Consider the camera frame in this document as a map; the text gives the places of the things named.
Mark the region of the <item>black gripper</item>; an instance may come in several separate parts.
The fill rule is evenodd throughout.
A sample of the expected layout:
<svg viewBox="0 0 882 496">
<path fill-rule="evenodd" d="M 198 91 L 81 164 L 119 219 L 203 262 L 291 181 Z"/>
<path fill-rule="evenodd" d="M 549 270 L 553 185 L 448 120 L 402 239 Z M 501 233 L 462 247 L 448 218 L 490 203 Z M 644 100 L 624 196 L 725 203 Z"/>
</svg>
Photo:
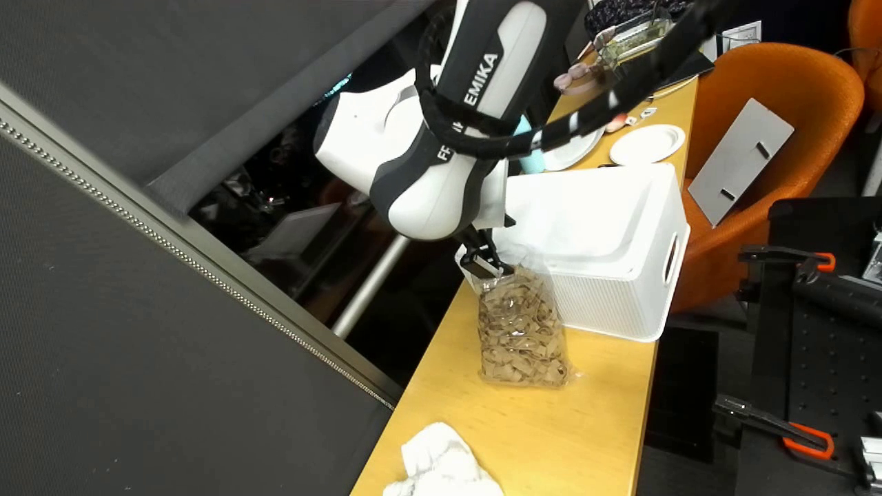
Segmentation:
<svg viewBox="0 0 882 496">
<path fill-rule="evenodd" d="M 465 247 L 465 254 L 461 255 L 461 266 L 473 292 L 483 292 L 490 280 L 490 272 L 480 262 L 490 263 L 497 275 L 515 272 L 515 266 L 498 255 L 490 228 L 469 224 L 454 233 L 454 239 Z"/>
</svg>

